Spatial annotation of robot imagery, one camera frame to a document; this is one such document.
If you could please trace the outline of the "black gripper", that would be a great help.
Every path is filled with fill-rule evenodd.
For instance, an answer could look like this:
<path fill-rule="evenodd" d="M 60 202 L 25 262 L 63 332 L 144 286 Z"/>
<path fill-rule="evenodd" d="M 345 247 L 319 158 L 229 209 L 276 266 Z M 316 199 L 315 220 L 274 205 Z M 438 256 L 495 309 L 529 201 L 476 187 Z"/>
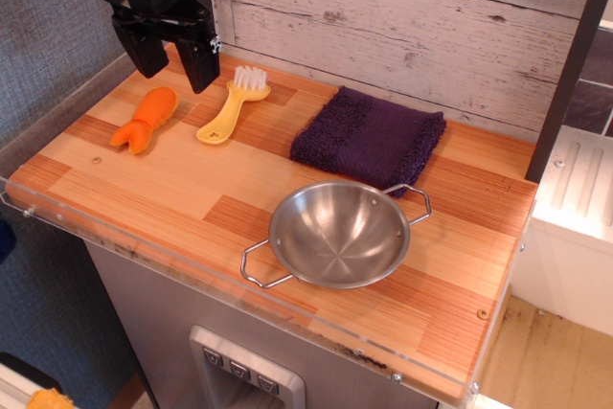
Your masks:
<path fill-rule="evenodd" d="M 220 75 L 218 34 L 209 1 L 104 0 L 117 37 L 136 69 L 150 79 L 169 64 L 163 41 L 176 41 L 192 90 L 203 92 Z"/>

